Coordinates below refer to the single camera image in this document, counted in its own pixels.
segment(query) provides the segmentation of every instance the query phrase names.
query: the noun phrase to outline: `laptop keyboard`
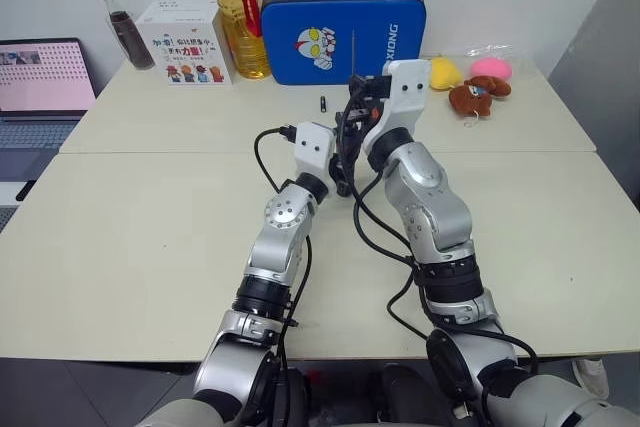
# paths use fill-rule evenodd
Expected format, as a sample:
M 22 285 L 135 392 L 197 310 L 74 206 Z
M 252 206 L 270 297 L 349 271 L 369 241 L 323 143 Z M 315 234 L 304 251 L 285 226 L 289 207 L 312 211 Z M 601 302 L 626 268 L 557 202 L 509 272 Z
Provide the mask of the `laptop keyboard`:
M 15 214 L 17 207 L 0 207 L 0 232 L 4 229 L 4 226 L 9 223 L 13 214 Z
M 0 149 L 59 149 L 75 124 L 0 123 Z

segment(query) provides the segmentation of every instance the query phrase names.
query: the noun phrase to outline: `blue bag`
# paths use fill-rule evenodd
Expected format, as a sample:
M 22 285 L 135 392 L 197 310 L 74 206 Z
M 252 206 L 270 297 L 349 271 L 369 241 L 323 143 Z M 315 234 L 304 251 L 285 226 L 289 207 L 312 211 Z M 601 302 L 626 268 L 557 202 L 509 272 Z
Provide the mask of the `blue bag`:
M 423 0 L 263 0 L 262 32 L 280 84 L 346 84 L 380 75 L 388 60 L 415 59 Z

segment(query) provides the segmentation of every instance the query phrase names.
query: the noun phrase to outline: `soy sauce bottle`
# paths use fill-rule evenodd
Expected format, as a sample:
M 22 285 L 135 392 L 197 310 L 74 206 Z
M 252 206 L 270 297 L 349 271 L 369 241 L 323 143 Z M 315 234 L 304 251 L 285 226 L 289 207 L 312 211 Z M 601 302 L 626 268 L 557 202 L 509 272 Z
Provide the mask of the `soy sauce bottle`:
M 133 19 L 120 7 L 117 0 L 104 0 L 109 11 L 109 23 L 112 27 L 122 50 L 127 59 L 136 69 L 149 69 L 153 67 L 151 54 L 144 45 L 140 32 Z

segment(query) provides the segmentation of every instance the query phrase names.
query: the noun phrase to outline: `white table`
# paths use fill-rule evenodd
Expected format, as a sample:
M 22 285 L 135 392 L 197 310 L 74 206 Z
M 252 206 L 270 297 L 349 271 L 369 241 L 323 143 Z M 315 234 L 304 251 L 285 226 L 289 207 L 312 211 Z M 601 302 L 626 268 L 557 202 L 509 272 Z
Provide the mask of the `white table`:
M 291 145 L 271 147 L 282 178 Z M 511 334 L 541 355 L 640 349 L 640 216 L 596 154 L 436 157 L 472 211 L 483 281 Z M 270 195 L 245 153 L 57 156 L 0 235 L 0 356 L 200 360 Z M 382 189 L 369 203 L 399 226 Z M 384 310 L 408 272 L 362 244 L 350 206 L 330 198 L 316 217 L 289 354 L 424 357 Z M 397 310 L 428 330 L 415 293 Z
M 531 61 L 514 61 L 510 82 L 511 96 L 494 101 L 492 116 L 473 128 L 464 126 L 446 92 L 429 90 L 415 138 L 432 152 L 595 150 Z M 167 85 L 155 69 L 139 72 L 124 64 L 61 152 L 250 152 L 256 134 L 269 127 L 305 120 L 335 125 L 334 113 L 344 110 L 347 98 L 344 85 L 291 87 L 273 78 Z

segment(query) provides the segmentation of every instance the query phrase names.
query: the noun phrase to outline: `cartoon character logo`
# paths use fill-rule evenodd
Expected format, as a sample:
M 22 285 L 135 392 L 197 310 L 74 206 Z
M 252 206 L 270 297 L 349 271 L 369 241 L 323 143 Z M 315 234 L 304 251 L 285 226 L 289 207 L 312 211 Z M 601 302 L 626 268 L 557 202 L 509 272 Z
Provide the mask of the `cartoon character logo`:
M 224 82 L 224 75 L 220 72 L 220 67 L 211 67 L 209 72 L 211 72 L 214 82 Z
M 167 76 L 171 77 L 171 80 L 174 82 L 180 82 L 180 74 L 178 73 L 178 69 L 176 69 L 175 65 L 167 66 Z
M 182 75 L 184 75 L 185 82 L 195 82 L 193 80 L 194 75 L 191 73 L 191 67 L 189 67 L 188 65 L 183 65 L 180 67 L 180 72 L 182 72 Z
M 300 55 L 313 59 L 313 65 L 322 70 L 329 70 L 333 67 L 332 55 L 336 50 L 336 33 L 323 27 L 303 30 L 298 35 L 295 48 Z
M 198 65 L 196 67 L 196 71 L 198 72 L 198 82 L 209 82 L 209 77 L 207 77 L 207 74 L 205 74 L 207 69 L 205 69 L 201 65 Z

